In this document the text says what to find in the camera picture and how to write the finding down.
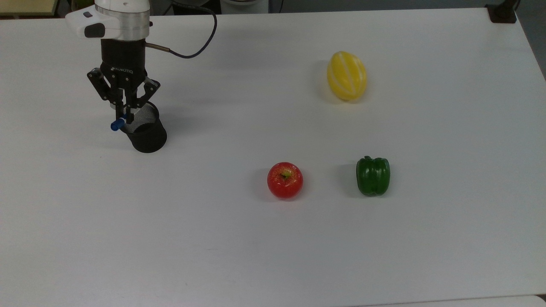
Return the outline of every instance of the black mesh cup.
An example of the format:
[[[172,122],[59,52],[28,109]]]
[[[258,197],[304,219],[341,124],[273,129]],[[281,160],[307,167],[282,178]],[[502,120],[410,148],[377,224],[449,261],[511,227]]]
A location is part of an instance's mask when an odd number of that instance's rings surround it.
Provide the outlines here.
[[[126,123],[120,130],[125,132],[136,150],[144,153],[158,151],[167,141],[167,132],[159,120],[159,111],[151,102],[140,108],[133,122]]]

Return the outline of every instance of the apple stem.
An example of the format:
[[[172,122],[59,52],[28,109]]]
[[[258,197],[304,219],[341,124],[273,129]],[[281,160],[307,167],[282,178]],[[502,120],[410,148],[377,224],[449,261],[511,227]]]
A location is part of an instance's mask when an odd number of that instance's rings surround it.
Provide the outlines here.
[[[285,170],[281,173],[281,176],[283,177],[283,179],[287,180],[288,178],[290,178],[290,176],[292,176],[292,173]]]

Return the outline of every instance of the white stripe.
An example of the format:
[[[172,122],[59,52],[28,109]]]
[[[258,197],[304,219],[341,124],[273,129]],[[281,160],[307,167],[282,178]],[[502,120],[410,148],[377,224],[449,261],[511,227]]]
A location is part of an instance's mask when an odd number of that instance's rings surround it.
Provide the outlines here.
[[[360,79],[358,79],[359,82],[358,82],[357,92],[360,92],[360,89],[364,86],[364,76],[362,75],[362,70],[360,69],[360,65],[358,65],[360,61],[356,57],[353,57],[353,62],[358,67],[358,74]]]
[[[341,84],[340,84],[339,82],[337,82],[336,76],[334,75],[334,70],[332,69],[332,63],[328,64],[328,72],[329,72],[330,75],[331,75],[332,81],[334,81],[334,83],[335,83],[343,92],[345,92],[345,94],[351,95],[350,92],[348,92],[343,86],[341,86]]]
[[[352,94],[354,95],[357,93],[357,91],[354,88],[353,79],[350,78],[351,74],[349,73],[349,68],[347,67],[347,63],[345,63],[345,59],[343,58],[341,53],[339,53],[339,57],[340,57],[341,63],[343,64],[343,68],[345,69],[345,73],[347,74],[347,80],[349,80],[349,84],[351,85],[351,90],[353,91]]]

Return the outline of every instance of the red apple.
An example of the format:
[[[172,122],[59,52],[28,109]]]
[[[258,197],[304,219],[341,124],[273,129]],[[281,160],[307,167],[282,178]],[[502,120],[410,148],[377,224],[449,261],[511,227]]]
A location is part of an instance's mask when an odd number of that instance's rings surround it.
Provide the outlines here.
[[[304,186],[304,177],[300,169],[289,162],[275,164],[268,174],[269,191],[281,199],[292,198]]]

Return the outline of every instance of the bell pepper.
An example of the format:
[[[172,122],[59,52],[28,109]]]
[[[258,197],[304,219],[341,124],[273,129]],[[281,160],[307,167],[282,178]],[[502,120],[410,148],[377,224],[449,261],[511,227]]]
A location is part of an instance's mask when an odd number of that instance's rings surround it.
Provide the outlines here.
[[[389,188],[390,167],[385,158],[365,156],[357,163],[358,189],[366,196],[383,195]]]

